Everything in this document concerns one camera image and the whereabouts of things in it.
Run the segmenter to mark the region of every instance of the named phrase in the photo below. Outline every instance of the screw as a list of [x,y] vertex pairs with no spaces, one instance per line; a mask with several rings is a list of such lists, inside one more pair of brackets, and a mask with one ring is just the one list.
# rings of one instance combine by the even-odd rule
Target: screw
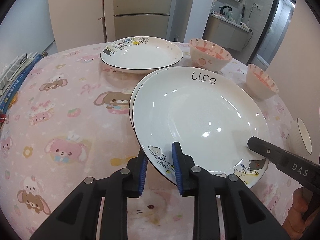
[[91,184],[93,182],[93,177],[86,177],[85,179],[84,179],[84,183],[85,184]]
[[237,180],[238,180],[238,176],[235,175],[235,174],[230,174],[230,175],[228,176],[228,178],[229,178],[231,181],[237,181]]
[[120,171],[120,173],[121,174],[128,174],[130,172],[130,170],[128,169],[128,168],[123,168],[123,169],[121,169],[121,171]]
[[193,166],[193,167],[191,168],[191,170],[192,170],[193,172],[200,172],[200,171],[201,171],[201,168],[200,168],[199,166]]

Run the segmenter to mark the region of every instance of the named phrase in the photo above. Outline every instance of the door panel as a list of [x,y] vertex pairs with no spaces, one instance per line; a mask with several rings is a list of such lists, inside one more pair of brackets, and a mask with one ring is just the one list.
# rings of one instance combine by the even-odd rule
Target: door panel
[[[104,42],[101,0],[49,0],[58,51]],[[105,0],[107,37],[113,41],[113,0]]]
[[114,0],[114,15],[131,13],[169,14],[171,0]]
[[117,40],[131,36],[166,38],[169,15],[129,15],[114,19]]

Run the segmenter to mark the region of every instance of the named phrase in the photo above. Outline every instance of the stack of books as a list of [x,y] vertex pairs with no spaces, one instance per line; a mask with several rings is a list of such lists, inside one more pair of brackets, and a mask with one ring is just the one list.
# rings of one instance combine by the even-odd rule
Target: stack of books
[[23,81],[41,60],[41,55],[36,53],[23,54],[16,57],[0,74],[0,110],[5,114],[8,106],[19,90]]

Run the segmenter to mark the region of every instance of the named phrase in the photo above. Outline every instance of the faucet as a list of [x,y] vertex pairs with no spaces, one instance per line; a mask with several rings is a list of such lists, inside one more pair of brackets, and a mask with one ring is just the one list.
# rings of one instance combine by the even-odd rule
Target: faucet
[[225,15],[225,13],[224,13],[224,11],[223,11],[225,8],[229,8],[229,10],[232,11],[232,8],[231,8],[230,6],[220,6],[219,8],[221,9],[221,10],[220,10],[220,14],[222,14],[223,16]]

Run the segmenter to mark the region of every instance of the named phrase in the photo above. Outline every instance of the bathroom vanity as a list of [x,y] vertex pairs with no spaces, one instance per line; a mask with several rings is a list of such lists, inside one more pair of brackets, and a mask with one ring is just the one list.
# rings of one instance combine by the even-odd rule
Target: bathroom vanity
[[241,51],[248,40],[249,31],[224,17],[210,14],[203,39],[226,49]]

